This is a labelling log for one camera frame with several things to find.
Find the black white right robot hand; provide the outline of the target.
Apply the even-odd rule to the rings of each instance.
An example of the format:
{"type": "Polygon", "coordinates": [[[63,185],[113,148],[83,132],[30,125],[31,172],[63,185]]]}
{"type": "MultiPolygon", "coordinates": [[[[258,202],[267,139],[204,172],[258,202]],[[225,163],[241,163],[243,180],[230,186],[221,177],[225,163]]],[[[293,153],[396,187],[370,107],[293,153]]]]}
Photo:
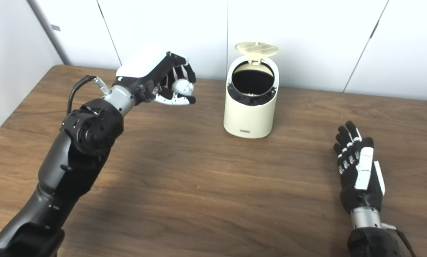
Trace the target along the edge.
{"type": "Polygon", "coordinates": [[[380,163],[374,158],[373,139],[362,137],[352,121],[339,126],[335,138],[333,149],[337,155],[342,206],[347,213],[366,206],[380,211],[386,186],[380,163]]]}

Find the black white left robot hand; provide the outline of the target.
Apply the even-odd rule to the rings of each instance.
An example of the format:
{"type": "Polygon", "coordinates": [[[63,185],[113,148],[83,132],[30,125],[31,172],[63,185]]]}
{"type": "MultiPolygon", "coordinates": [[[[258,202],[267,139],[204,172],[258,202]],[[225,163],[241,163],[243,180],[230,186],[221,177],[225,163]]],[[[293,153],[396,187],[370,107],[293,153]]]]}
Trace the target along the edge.
{"type": "Polygon", "coordinates": [[[131,95],[135,106],[150,101],[164,105],[193,105],[197,81],[189,60],[182,54],[157,47],[139,49],[116,71],[114,86],[131,95]]]}

